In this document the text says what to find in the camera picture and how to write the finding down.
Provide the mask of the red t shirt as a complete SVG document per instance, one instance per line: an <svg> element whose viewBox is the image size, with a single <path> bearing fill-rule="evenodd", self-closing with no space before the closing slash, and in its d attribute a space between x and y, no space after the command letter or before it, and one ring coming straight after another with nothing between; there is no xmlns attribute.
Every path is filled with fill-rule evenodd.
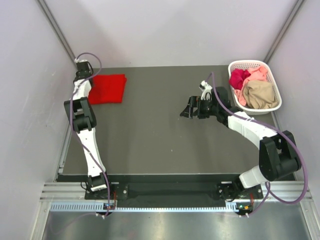
<svg viewBox="0 0 320 240"><path fill-rule="evenodd" d="M91 105L122 103L126 82L125 74L95 76L88 95L89 103Z"/></svg>

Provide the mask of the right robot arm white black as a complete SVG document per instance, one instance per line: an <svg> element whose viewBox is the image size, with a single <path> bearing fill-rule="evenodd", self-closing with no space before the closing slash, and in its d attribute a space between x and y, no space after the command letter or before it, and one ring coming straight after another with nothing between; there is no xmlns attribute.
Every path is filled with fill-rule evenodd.
<svg viewBox="0 0 320 240"><path fill-rule="evenodd" d="M231 105L224 87L199 86L202 94L190 96L181 117L216 120L249 140L258 149L258 165L241 173L231 182L232 198L245 198L253 187L273 182L301 169L301 160L294 149L291 132L277 132L259 124L238 107Z"/></svg>

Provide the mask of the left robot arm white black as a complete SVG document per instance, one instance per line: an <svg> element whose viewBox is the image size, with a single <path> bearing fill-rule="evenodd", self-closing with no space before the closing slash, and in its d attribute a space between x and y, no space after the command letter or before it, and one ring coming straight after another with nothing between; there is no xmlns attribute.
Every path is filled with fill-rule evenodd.
<svg viewBox="0 0 320 240"><path fill-rule="evenodd" d="M107 180L107 171L101 160L96 140L97 119L89 103L94 71L88 60L76 58L75 65L72 95L63 105L70 127L78 138L85 155L88 191L97 192L106 199L113 194L114 187Z"/></svg>

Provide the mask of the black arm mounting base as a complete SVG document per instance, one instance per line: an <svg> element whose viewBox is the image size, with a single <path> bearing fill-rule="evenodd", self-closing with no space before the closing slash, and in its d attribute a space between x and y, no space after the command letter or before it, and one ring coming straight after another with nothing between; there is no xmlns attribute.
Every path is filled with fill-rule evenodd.
<svg viewBox="0 0 320 240"><path fill-rule="evenodd" d="M214 174L110 174L110 190L90 192L86 175L57 177L59 183L78 183L86 200L116 200L119 208L198 208L224 207L227 202L244 200L249 204L263 199L260 185L233 198L236 173Z"/></svg>

